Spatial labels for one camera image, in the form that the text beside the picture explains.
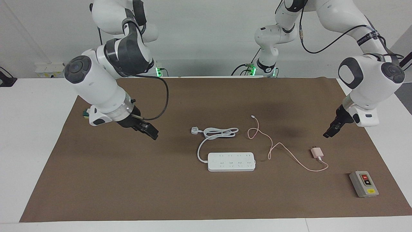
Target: gray floor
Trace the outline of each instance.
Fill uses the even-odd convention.
[[[412,83],[403,84],[396,92],[399,100],[405,105],[409,113],[412,114]]]

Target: green light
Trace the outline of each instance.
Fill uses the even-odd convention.
[[[163,75],[163,72],[156,67],[156,73],[157,73],[157,77],[161,77]]]

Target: switch box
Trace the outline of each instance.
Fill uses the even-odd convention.
[[[251,172],[256,162],[252,152],[209,153],[208,170],[210,172]]]
[[[372,178],[367,171],[356,171],[349,175],[358,197],[370,197],[379,195]]]

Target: coiled white cable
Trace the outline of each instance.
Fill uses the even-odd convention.
[[[203,133],[205,136],[205,139],[200,143],[199,148],[197,149],[197,158],[200,160],[202,163],[208,163],[207,160],[203,160],[200,158],[200,148],[202,145],[207,141],[207,140],[214,140],[217,138],[230,138],[234,137],[236,133],[239,131],[238,128],[229,128],[229,129],[218,129],[218,128],[213,128],[209,127],[206,128],[205,130],[199,130],[197,127],[192,127],[192,134],[197,135],[197,133]]]

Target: gray control box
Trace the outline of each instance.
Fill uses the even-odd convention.
[[[355,187],[358,197],[370,197],[379,195],[372,178],[367,171],[356,171],[349,175]]]

